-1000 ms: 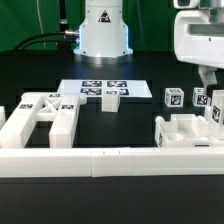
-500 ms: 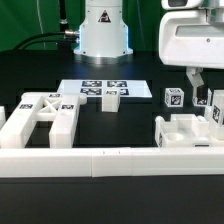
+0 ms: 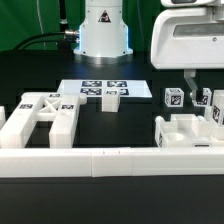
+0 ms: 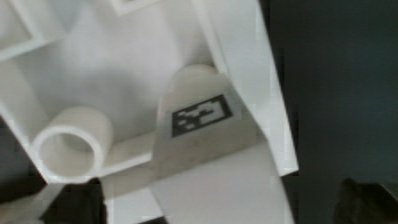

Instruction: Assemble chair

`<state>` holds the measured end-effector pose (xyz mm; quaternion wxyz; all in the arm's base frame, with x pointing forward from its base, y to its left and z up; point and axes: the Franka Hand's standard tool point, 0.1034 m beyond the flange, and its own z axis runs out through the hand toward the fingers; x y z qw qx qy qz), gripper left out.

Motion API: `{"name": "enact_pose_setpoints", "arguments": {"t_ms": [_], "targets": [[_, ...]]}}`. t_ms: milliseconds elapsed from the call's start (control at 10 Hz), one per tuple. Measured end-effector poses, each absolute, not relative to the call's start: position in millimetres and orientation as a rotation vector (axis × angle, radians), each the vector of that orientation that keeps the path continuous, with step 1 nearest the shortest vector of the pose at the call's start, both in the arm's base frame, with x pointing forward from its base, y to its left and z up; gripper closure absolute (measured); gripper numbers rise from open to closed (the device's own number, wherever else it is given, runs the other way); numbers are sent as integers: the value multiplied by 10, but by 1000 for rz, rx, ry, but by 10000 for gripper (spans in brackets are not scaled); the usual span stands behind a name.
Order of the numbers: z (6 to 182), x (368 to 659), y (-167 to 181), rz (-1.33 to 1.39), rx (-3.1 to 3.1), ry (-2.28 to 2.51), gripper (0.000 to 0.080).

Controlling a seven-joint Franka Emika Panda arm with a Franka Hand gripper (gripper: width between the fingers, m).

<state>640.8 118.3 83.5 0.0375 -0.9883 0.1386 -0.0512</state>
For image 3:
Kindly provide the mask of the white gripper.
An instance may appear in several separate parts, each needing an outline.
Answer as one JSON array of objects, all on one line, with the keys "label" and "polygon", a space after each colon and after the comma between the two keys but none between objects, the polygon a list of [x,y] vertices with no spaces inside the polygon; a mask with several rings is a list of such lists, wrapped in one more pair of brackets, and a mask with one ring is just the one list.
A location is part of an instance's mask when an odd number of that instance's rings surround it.
[{"label": "white gripper", "polygon": [[224,19],[213,7],[177,8],[156,19],[151,42],[151,62],[157,69],[185,69],[184,79],[197,98],[194,69],[224,68]]}]

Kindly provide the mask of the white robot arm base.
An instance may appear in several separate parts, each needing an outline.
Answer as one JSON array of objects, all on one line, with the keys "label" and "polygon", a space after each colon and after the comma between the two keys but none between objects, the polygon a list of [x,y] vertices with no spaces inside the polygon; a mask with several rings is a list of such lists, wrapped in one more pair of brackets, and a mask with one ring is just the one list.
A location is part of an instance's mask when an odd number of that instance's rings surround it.
[{"label": "white robot arm base", "polygon": [[85,19],[79,26],[75,59],[91,64],[117,64],[132,59],[123,0],[85,0]]}]

